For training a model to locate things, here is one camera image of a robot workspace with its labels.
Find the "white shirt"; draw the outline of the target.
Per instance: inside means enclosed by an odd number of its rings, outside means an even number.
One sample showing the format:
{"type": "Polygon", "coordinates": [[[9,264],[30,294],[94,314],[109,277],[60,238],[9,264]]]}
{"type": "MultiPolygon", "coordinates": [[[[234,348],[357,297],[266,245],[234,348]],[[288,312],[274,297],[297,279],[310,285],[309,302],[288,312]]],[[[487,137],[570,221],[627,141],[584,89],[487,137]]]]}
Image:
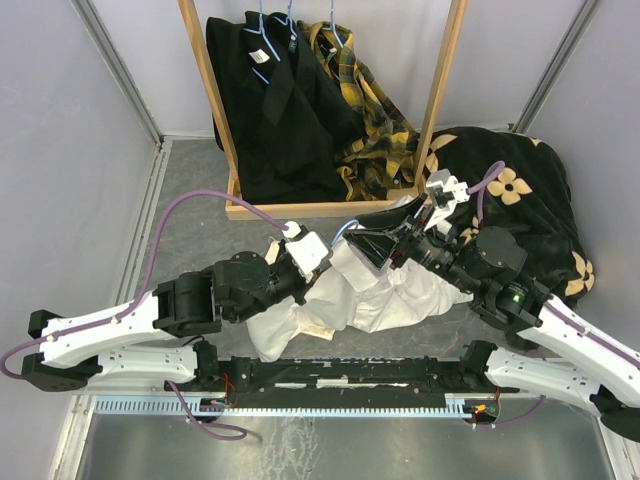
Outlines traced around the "white shirt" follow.
{"type": "Polygon", "coordinates": [[[344,239],[332,250],[331,267],[306,294],[304,305],[287,298],[247,321],[261,360],[279,359],[310,324],[372,333],[412,326],[472,300],[413,260],[399,269],[376,271],[344,239]]]}

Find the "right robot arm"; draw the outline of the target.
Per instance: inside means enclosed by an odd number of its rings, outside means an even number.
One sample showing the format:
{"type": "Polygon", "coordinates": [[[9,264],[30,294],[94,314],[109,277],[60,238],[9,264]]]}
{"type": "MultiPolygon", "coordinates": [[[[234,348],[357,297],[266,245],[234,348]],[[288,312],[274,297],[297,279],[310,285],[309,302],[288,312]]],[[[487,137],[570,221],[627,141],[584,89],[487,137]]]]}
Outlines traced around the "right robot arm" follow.
{"type": "Polygon", "coordinates": [[[427,193],[407,204],[357,216],[344,238],[376,268],[413,261],[471,295],[472,309],[492,327],[546,347],[570,364],[561,371],[541,360],[485,347],[458,368],[467,389],[511,387],[572,403],[616,434],[639,439],[639,353],[604,333],[523,271],[526,251],[506,229],[484,227],[467,244],[454,239],[449,217],[467,193],[427,193]]]}

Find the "blue wire hanger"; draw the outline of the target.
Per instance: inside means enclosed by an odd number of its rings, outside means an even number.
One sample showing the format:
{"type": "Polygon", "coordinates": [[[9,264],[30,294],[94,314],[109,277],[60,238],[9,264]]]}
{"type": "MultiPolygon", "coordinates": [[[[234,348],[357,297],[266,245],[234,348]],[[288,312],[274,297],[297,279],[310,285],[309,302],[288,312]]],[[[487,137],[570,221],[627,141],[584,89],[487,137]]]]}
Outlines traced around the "blue wire hanger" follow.
{"type": "Polygon", "coordinates": [[[336,244],[339,242],[339,240],[343,237],[343,235],[348,230],[357,228],[358,226],[359,226],[359,221],[357,219],[351,219],[351,220],[347,221],[345,224],[343,224],[338,229],[338,231],[334,235],[333,239],[331,240],[331,242],[330,242],[331,248],[334,248],[336,246],[336,244]]]}

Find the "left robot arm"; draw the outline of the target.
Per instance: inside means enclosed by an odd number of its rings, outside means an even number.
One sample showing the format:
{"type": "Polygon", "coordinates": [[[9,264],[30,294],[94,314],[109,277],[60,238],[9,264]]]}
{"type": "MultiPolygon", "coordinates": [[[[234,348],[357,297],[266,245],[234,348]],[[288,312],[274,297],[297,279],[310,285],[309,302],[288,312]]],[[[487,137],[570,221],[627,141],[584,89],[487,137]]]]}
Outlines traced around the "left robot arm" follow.
{"type": "Polygon", "coordinates": [[[110,379],[171,381],[209,390],[221,378],[208,343],[157,348],[155,342],[218,333],[286,299],[302,305],[329,260],[293,256],[278,243],[273,258],[243,251],[159,284],[129,309],[118,305],[77,317],[32,313],[28,332],[38,350],[22,360],[21,377],[44,392],[69,392],[110,379]]]}

